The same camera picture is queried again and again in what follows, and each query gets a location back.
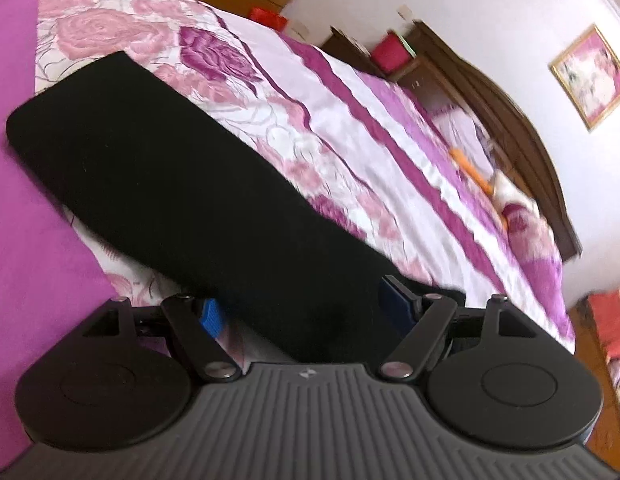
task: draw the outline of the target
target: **wooden headboard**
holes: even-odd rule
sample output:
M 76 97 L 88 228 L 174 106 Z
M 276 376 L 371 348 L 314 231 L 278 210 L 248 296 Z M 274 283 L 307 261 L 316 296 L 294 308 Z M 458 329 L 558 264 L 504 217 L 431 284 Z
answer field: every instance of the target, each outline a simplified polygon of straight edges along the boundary
M 538 203 L 562 259 L 581 254 L 559 179 L 530 120 L 501 88 L 458 57 L 425 23 L 414 22 L 405 39 L 417 57 L 390 79 L 410 86 L 428 111 L 452 102 L 474 114 L 495 144 L 501 170 Z

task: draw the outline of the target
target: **white wall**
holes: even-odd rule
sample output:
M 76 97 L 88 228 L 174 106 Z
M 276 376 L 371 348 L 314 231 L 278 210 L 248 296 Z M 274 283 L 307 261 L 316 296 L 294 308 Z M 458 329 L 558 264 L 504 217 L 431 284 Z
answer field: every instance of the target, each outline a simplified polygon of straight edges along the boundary
M 293 0 L 283 11 L 321 43 L 329 27 L 374 44 L 404 24 L 407 4 L 459 55 L 500 85 L 554 161 L 583 256 L 565 266 L 568 303 L 620 283 L 620 105 L 588 133 L 548 63 L 591 23 L 620 57 L 620 20 L 602 0 Z

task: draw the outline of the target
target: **ribbed plastic panel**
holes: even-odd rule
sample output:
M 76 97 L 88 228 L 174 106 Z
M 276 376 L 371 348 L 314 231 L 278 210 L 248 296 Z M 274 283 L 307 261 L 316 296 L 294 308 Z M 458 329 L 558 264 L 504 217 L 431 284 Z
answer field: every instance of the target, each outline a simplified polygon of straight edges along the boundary
M 35 445 L 6 480 L 608 480 L 581 446 L 545 454 L 487 450 L 443 428 L 409 386 L 361 365 L 255 364 L 206 386 L 149 441 L 102 453 Z

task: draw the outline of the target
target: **floral bedspread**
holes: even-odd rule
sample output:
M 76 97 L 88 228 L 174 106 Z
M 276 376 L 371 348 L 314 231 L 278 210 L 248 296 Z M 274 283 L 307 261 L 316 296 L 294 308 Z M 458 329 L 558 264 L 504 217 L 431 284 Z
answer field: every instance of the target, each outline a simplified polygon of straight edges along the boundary
M 461 288 L 469 306 L 505 292 L 574 348 L 569 327 L 535 297 L 490 204 L 398 86 L 195 0 L 0 0 L 0 468 L 29 444 L 13 399 L 30 364 L 116 293 L 140 306 L 180 290 L 59 210 L 5 140 L 15 107 L 119 50 L 404 274 Z M 285 359 L 235 320 L 218 340 L 243 368 Z
M 398 86 L 195 0 L 39 0 L 36 92 L 124 50 L 251 146 L 310 204 L 418 280 L 483 306 L 506 292 L 566 346 L 509 250 Z M 134 305 L 177 290 L 68 212 L 110 282 Z M 221 339 L 244 367 L 240 335 Z

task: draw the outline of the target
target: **gold picture frame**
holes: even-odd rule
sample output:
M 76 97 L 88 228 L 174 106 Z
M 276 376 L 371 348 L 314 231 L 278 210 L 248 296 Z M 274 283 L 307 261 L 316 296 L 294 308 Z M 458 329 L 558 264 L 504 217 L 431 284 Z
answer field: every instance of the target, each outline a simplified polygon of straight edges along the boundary
M 620 103 L 620 61 L 596 25 L 554 58 L 549 68 L 588 131 Z

